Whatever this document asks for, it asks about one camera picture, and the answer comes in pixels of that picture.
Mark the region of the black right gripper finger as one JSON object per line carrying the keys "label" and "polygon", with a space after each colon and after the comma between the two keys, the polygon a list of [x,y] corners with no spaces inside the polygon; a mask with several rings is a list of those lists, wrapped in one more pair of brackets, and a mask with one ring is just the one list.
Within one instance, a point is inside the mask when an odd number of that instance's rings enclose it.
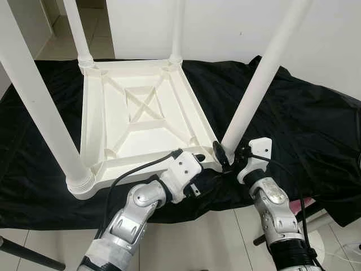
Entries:
{"label": "black right gripper finger", "polygon": [[231,164],[226,155],[226,151],[222,144],[218,141],[213,142],[214,157],[219,165],[221,165],[222,172],[228,172],[232,169]]}

